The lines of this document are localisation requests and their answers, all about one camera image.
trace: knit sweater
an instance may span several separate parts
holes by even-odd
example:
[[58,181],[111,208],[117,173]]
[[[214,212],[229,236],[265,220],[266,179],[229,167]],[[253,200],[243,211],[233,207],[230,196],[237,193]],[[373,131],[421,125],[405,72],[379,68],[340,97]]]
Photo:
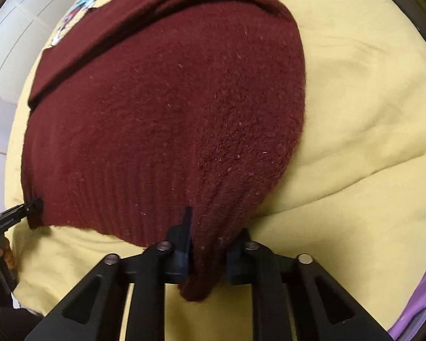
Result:
[[112,0],[42,53],[29,99],[31,228],[73,226],[138,246],[193,207],[200,301],[224,252],[282,177],[304,119],[296,22],[278,0]]

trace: metal screw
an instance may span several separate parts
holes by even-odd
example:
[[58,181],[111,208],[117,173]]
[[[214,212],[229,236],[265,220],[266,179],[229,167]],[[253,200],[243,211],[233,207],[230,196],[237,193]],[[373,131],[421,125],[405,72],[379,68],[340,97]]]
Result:
[[120,257],[117,254],[109,254],[105,257],[104,263],[107,265],[117,264]]
[[260,245],[256,241],[248,241],[244,244],[244,248],[250,251],[257,250],[259,247]]
[[167,251],[172,247],[172,244],[169,241],[158,242],[156,248],[160,251]]
[[314,261],[314,259],[309,254],[301,254],[298,256],[298,261],[301,264],[311,264]]

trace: yellow bedsheet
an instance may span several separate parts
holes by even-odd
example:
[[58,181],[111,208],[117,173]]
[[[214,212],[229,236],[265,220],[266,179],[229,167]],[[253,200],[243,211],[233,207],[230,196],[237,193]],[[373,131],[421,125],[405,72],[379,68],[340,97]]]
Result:
[[[298,153],[252,227],[276,253],[312,254],[389,328],[426,269],[426,44],[391,0],[281,0],[307,64]],[[19,100],[6,205],[22,203],[20,158],[34,70]],[[43,314],[104,255],[142,249],[73,228],[9,232],[15,295]],[[168,288],[169,341],[251,340],[248,288],[219,286],[203,304]]]

